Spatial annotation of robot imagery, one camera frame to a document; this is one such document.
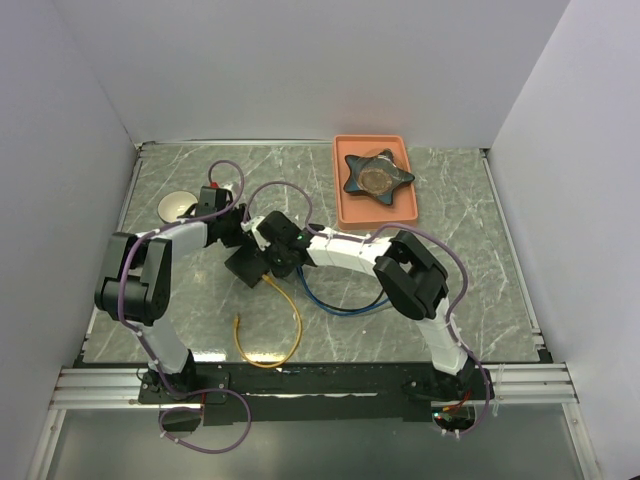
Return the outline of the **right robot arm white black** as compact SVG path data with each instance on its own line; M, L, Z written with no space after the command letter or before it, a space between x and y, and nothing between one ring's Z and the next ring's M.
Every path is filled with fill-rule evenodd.
M391 305L418 323L438 371L437 386L456 399L472 386L472 378L490 381L471 349L461 340L453 311L469 287L467 269L457 254L439 239L400 223L385 224L372 235L339 233L329 227L298 228L284 214L272 212L244 224L270 264L298 268L337 267L376 278ZM448 272L423 245L426 239L446 252L458 266L462 287L449 298Z

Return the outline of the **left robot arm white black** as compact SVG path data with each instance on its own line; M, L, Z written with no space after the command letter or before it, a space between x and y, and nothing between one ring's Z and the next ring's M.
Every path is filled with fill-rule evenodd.
M242 242L244 208L232 184L204 186L184 216L146 233L114 233L107 243L94 302L127 328L149 360L151 382L174 401L185 402L198 386L192 352L168 315L173 262L221 242Z

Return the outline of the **black network switch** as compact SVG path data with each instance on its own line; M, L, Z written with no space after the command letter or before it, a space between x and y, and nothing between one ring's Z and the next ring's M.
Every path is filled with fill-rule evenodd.
M260 250L250 245L236 250L224 265L249 288L254 288L270 271L268 263L260 255Z

